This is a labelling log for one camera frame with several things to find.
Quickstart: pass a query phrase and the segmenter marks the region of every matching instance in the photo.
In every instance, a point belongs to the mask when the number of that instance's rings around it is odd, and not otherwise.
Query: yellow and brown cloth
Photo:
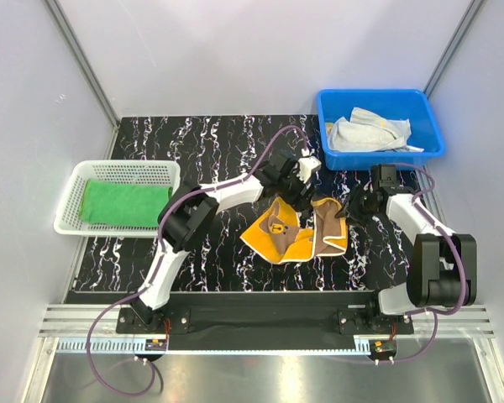
[[[295,210],[277,197],[241,239],[272,264],[306,262],[315,256],[340,256],[347,250],[345,217],[332,197],[313,201],[315,228],[301,228]]]

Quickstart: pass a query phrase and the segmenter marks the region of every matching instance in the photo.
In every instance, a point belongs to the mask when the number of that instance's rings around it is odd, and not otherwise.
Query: metallic floor
[[[415,340],[400,340],[398,357],[419,350]],[[99,354],[96,366],[122,390],[141,390],[147,368],[125,364],[108,368],[123,355]],[[488,402],[478,358],[469,340],[439,339],[420,359],[407,364],[362,364],[355,357],[175,356],[156,361],[164,379],[137,399],[92,383],[84,354],[59,353],[50,373],[44,403],[68,402]]]

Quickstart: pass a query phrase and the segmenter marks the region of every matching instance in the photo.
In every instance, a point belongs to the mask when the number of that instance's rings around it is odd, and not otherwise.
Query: blue plastic container
[[[325,123],[351,117],[354,107],[362,107],[386,119],[409,119],[409,145],[424,149],[422,153],[340,153],[328,147]],[[368,170],[373,165],[405,162],[423,166],[446,151],[429,101],[418,90],[323,90],[318,93],[319,128],[325,162],[330,170]]]

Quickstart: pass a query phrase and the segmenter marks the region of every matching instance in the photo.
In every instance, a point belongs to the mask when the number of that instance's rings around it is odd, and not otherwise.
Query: green fabric
[[[157,218],[170,196],[170,186],[89,180],[79,218],[90,224],[157,227]]]

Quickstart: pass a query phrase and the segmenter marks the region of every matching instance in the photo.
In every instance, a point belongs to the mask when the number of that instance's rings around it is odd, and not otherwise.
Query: black marble table
[[[175,160],[181,178],[198,183],[223,181],[246,172],[275,132],[296,124],[309,137],[313,154],[324,163],[318,119],[307,116],[212,116],[124,118],[113,149],[114,160]],[[294,134],[281,136],[276,150],[299,152]],[[402,182],[417,187],[407,171]],[[347,196],[356,182],[370,184],[368,171],[332,172],[315,179],[324,195]],[[239,235],[270,205],[264,200],[219,215],[203,246],[191,253],[173,285],[180,291],[364,290],[384,289],[406,279],[411,244],[386,217],[366,229],[349,229],[343,257],[315,258],[302,264],[273,265],[252,252]],[[154,239],[89,238],[69,296],[138,289],[155,253]]]

